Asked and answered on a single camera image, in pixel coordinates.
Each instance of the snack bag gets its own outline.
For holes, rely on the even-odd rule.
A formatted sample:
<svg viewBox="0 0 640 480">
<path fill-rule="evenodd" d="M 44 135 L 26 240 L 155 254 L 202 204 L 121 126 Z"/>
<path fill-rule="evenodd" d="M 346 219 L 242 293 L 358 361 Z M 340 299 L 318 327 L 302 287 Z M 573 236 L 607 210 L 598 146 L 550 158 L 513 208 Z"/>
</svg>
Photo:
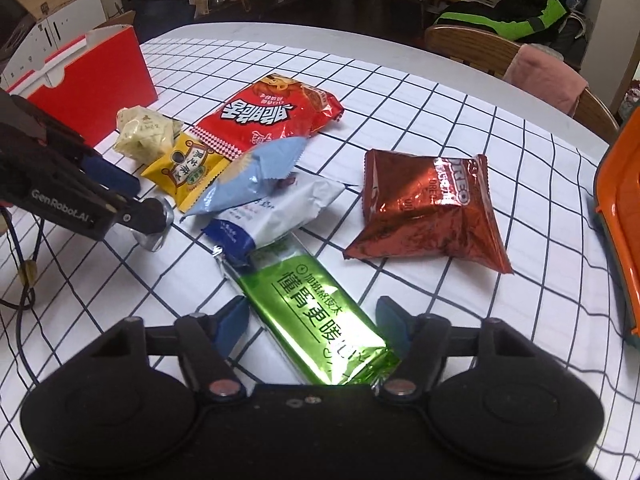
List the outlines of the snack bag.
<svg viewBox="0 0 640 480">
<path fill-rule="evenodd" d="M 181 133 L 173 150 L 146 168 L 142 176 L 174 197 L 184 212 L 228 165 L 215 150 Z"/>
<path fill-rule="evenodd" d="M 484 155 L 441 158 L 369 150 L 365 227 L 345 258 L 444 254 L 511 274 Z"/>
<path fill-rule="evenodd" d="M 343 191 L 323 176 L 291 173 L 269 196 L 219 213 L 202 232 L 232 263 L 246 265 L 251 251 L 311 222 Z"/>
<path fill-rule="evenodd" d="M 217 213 L 271 194 L 287 178 L 302 155 L 306 137 L 285 137 L 258 144 L 223 171 L 209 189 L 202 189 L 182 218 Z"/>
<path fill-rule="evenodd" d="M 120 135 L 113 149 L 148 166 L 171 151 L 182 124 L 142 106 L 123 108 L 116 116 Z"/>
<path fill-rule="evenodd" d="M 225 272 L 311 384 L 372 384 L 398 358 L 378 329 L 294 235 L 250 255 L 252 270 Z"/>
<path fill-rule="evenodd" d="M 271 74 L 239 91 L 191 131 L 234 160 L 252 146 L 283 137 L 311 137 L 344 108 L 333 95 Z"/>
</svg>

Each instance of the white cabinet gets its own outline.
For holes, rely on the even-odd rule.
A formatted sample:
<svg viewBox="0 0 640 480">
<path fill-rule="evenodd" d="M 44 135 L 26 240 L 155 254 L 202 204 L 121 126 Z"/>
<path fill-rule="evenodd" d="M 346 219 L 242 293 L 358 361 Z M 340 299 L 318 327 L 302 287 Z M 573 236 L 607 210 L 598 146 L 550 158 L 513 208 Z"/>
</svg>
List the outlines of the white cabinet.
<svg viewBox="0 0 640 480">
<path fill-rule="evenodd" d="M 2 88 L 7 89 L 31 70 L 39 70 L 57 50 L 53 32 L 46 20 L 31 29 L 2 73 Z"/>
<path fill-rule="evenodd" d="M 7 64 L 0 87 L 7 89 L 45 59 L 106 21 L 100 0 L 73 0 L 36 24 Z"/>
<path fill-rule="evenodd" d="M 73 0 L 47 17 L 58 48 L 106 21 L 100 0 Z"/>
</svg>

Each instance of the red snack bag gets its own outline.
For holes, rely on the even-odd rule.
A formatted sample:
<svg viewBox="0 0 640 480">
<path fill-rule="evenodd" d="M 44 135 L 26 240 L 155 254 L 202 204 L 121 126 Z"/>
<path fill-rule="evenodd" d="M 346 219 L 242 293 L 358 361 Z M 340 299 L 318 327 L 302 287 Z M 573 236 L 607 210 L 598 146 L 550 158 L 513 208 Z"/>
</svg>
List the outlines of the red snack bag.
<svg viewBox="0 0 640 480">
<path fill-rule="evenodd" d="M 271 74 L 239 91 L 192 128 L 218 153 L 238 158 L 252 146 L 283 137 L 311 137 L 344 108 L 333 95 Z"/>
<path fill-rule="evenodd" d="M 444 254 L 512 273 L 489 197 L 486 157 L 369 150 L 365 228 L 345 258 Z"/>
</svg>

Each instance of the green snack bar wrapper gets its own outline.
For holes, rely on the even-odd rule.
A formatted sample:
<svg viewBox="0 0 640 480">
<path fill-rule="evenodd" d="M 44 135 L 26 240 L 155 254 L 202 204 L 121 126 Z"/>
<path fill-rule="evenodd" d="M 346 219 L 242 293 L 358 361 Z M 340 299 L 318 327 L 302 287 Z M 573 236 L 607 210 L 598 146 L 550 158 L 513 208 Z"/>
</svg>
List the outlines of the green snack bar wrapper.
<svg viewBox="0 0 640 480">
<path fill-rule="evenodd" d="M 398 365 L 373 322 L 294 235 L 250 259 L 249 272 L 225 270 L 311 384 L 371 384 Z"/>
</svg>

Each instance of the black cable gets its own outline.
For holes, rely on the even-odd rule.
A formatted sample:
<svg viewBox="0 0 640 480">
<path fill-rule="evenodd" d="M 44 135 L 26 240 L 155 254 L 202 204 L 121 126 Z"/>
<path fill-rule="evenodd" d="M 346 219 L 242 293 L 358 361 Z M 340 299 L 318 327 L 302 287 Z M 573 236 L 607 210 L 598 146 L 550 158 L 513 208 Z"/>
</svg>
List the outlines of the black cable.
<svg viewBox="0 0 640 480">
<path fill-rule="evenodd" d="M 33 287 L 29 282 L 24 255 L 22 254 L 22 249 L 20 248 L 20 240 L 18 240 L 18 235 L 15 232 L 11 215 L 5 207 L 0 207 L 0 213 L 2 213 L 2 216 L 4 217 L 4 221 L 6 222 L 7 228 L 9 229 L 9 236 L 11 237 L 11 240 L 14 244 L 14 250 L 18 256 L 18 274 L 22 273 L 22 278 L 24 279 L 24 286 L 20 295 L 20 303 L 16 305 L 5 300 L 0 300 L 0 304 L 3 304 L 4 306 L 17 311 L 15 319 L 15 344 L 17 346 L 18 355 L 20 356 L 22 366 L 27 371 L 27 374 L 33 381 L 33 384 L 37 386 L 38 384 L 40 384 L 40 381 L 29 366 L 29 362 L 27 361 L 27 357 L 24 354 L 24 348 L 22 346 L 22 316 L 24 315 L 24 311 L 26 308 L 31 309 L 34 307 L 36 299 L 35 291 L 33 290 Z M 33 260 L 38 257 L 38 254 L 40 253 L 40 245 L 42 244 L 42 239 L 44 238 L 44 220 L 41 220 L 40 222 L 36 221 L 36 223 L 38 224 L 38 235 L 36 237 L 36 243 L 33 248 Z"/>
</svg>

